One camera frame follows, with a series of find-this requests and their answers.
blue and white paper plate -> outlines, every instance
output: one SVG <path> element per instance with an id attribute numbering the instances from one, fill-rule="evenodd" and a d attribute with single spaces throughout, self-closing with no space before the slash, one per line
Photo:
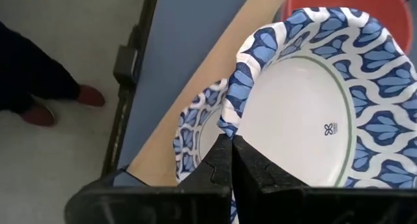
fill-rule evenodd
<path id="1" fill-rule="evenodd" d="M 311 186 L 417 188 L 416 80 L 414 65 L 369 14 L 294 11 L 246 39 L 228 82 L 181 113 L 177 180 L 225 132 Z"/>

cardboard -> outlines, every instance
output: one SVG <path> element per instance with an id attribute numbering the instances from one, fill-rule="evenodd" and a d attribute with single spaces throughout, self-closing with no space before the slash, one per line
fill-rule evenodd
<path id="1" fill-rule="evenodd" d="M 235 69 L 236 54 L 256 29 L 271 23 L 285 0 L 247 0 L 206 59 L 186 84 L 128 170 L 151 186 L 176 186 L 172 140 L 180 112 L 215 81 L 228 78 Z"/>

dark pants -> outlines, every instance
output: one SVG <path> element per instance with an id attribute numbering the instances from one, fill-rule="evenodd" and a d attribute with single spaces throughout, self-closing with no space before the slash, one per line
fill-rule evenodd
<path id="1" fill-rule="evenodd" d="M 0 109 L 23 113 L 43 99 L 75 100 L 79 85 L 57 61 L 0 22 Z"/>

tile floor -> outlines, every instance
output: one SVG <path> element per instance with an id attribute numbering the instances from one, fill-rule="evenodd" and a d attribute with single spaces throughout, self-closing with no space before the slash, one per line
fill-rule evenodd
<path id="1" fill-rule="evenodd" d="M 60 61 L 108 103 L 93 109 L 46 104 L 58 124 L 25 124 L 0 112 L 0 223 L 60 224 L 67 199 L 100 176 L 116 105 L 112 76 L 119 44 L 139 21 L 143 0 L 0 0 L 0 20 Z"/>

red bowl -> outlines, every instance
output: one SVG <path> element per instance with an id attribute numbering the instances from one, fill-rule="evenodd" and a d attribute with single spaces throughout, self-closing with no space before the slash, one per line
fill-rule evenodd
<path id="1" fill-rule="evenodd" d="M 349 7 L 367 12 L 390 31 L 405 53 L 410 51 L 412 19 L 404 0 L 287 0 L 282 19 L 287 19 L 293 10 L 304 7 Z"/>

